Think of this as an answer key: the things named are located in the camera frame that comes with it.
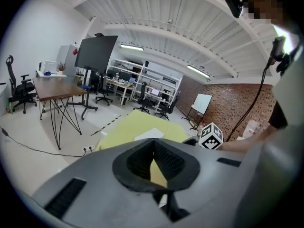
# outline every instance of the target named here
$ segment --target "floor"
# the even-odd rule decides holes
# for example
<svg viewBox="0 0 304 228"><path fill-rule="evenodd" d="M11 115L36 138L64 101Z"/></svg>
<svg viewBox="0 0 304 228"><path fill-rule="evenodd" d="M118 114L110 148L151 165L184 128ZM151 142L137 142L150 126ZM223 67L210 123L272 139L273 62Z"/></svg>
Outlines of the floor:
<svg viewBox="0 0 304 228"><path fill-rule="evenodd" d="M126 105L120 106L119 97L113 95L109 96L109 98L114 100L109 106L103 101L96 104L95 97L95 94L90 95L89 104L98 106L98 110L88 110L84 116L84 121L80 119L84 108L75 106L77 119L82 131L81 136L67 124L67 122L63 121L61 135L62 150L60 151L54 140L50 112L47 111L43 114L42 120L40 120L39 104L38 107L35 107L33 104L27 105L26 114L22 113L21 107L16 108L14 114L1 116L0 126L17 142L31 148L65 155L83 155L83 147L96 145L101 138L119 124L134 107L139 107L135 102L127 102ZM80 100L80 97L74 97L74 102ZM72 106L69 107L69 112L73 113ZM93 132L106 126L117 117L118 119L104 128L101 133L90 136ZM182 126L185 133L196 135L196 131L190 130L190 124L185 119L181 119L182 117L183 114L177 108L174 108L173 113L169 115L170 121ZM76 157L62 157L32 151L13 142L3 134L0 134L0 155L1 163L12 184L28 195L32 195L46 180L78 159Z"/></svg>

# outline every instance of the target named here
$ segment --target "ceiling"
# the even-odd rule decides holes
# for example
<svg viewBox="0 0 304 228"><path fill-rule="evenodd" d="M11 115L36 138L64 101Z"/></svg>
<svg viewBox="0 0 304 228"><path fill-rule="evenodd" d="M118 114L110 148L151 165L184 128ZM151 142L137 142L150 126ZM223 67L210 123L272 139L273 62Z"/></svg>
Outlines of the ceiling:
<svg viewBox="0 0 304 228"><path fill-rule="evenodd" d="M96 17L103 33L118 35L118 45L193 65L210 80L261 76L276 37L271 25L245 13L235 19L224 0L67 1L89 20Z"/></svg>

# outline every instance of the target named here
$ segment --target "red brick wall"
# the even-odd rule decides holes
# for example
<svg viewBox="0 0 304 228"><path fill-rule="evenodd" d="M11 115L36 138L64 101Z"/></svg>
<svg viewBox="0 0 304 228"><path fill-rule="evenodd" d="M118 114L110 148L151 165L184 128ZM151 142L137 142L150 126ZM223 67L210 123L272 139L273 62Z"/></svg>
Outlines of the red brick wall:
<svg viewBox="0 0 304 228"><path fill-rule="evenodd" d="M198 94L212 95L203 122L206 125L212 122L217 125L223 131L225 140L253 102L258 88L259 85L257 84L202 85L184 76L179 88L181 91L180 99L176 106L182 113L187 115ZM230 140L235 140L238 136L243 135L243 131L250 119L260 124L255 131L256 133L260 133L268 127L268 120L276 102L271 88L271 85L263 86L255 106L233 133ZM200 118L194 110L191 112L193 112L193 117Z"/></svg>

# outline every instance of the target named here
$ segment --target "whiteboard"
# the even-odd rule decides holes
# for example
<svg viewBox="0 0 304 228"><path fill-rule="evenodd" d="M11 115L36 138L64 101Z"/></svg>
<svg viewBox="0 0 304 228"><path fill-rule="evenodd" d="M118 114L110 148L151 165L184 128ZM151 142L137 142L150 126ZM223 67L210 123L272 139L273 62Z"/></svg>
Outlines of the whiteboard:
<svg viewBox="0 0 304 228"><path fill-rule="evenodd" d="M202 114L205 114L211 98L211 95L198 94L192 108Z"/></svg>

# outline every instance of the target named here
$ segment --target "black slot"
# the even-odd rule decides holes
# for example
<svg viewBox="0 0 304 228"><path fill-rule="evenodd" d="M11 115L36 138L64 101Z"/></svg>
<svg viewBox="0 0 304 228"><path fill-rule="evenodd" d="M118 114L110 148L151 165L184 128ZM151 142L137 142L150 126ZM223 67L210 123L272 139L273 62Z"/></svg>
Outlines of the black slot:
<svg viewBox="0 0 304 228"><path fill-rule="evenodd" d="M45 210L58 219L62 218L72 202L76 199L86 181L73 178L53 199L47 204Z"/></svg>
<svg viewBox="0 0 304 228"><path fill-rule="evenodd" d="M226 158L218 158L217 161L221 162L223 164L232 165L232 166L235 166L235 167L239 167L240 164L242 163L241 161L235 161L235 160L226 159Z"/></svg>

